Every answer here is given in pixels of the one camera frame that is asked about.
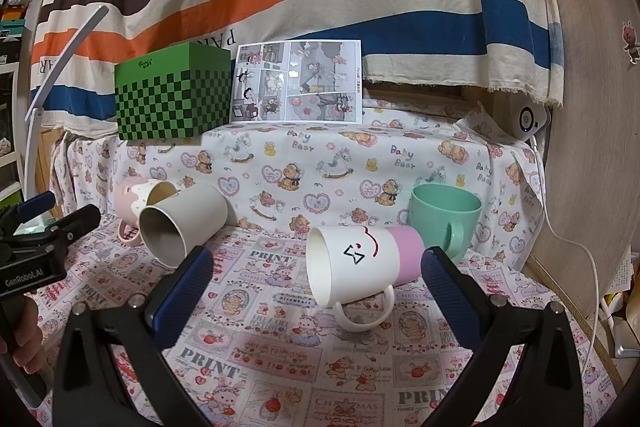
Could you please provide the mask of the person's left hand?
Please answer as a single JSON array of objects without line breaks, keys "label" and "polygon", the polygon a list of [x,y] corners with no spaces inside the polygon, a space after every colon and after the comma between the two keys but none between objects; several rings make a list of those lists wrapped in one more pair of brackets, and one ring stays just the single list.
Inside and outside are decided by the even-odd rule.
[{"label": "person's left hand", "polygon": [[38,307],[30,297],[25,298],[25,306],[20,324],[14,331],[17,348],[13,360],[27,374],[40,371],[46,361],[42,347],[42,332],[38,326]]}]

